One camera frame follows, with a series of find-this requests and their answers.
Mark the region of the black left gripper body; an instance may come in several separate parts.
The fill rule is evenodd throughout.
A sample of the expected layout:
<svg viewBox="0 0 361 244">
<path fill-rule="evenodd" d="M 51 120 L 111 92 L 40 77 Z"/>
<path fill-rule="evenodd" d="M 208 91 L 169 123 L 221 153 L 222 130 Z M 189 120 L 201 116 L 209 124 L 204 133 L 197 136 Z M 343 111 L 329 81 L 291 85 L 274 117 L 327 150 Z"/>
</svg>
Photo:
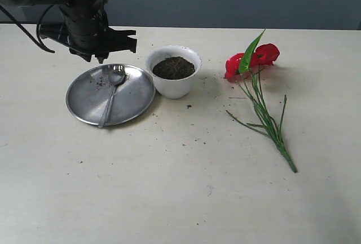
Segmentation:
<svg viewBox="0 0 361 244">
<path fill-rule="evenodd" d="M 43 24 L 46 11 L 38 20 L 38 37 L 49 38 L 67 48 L 94 56 L 100 52 L 137 50 L 135 30 L 114 30 L 109 27 L 104 3 L 98 5 L 59 5 L 64 21 Z"/>
</svg>

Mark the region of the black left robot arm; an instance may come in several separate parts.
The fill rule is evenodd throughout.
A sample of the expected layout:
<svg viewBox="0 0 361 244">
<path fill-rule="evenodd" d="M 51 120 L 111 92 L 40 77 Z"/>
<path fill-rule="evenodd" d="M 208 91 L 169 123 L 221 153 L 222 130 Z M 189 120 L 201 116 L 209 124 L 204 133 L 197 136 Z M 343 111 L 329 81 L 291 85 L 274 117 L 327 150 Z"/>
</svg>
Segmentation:
<svg viewBox="0 0 361 244">
<path fill-rule="evenodd" d="M 42 42 L 49 38 L 69 49 L 85 61 L 96 57 L 103 63 L 111 52 L 136 52 L 137 40 L 134 30 L 114 30 L 109 27 L 104 9 L 108 0 L 1 0 L 1 11 L 15 23 L 39 48 L 52 52 Z M 38 19 L 36 35 L 32 36 L 6 9 L 11 7 L 58 6 L 64 21 L 42 25 Z"/>
</svg>

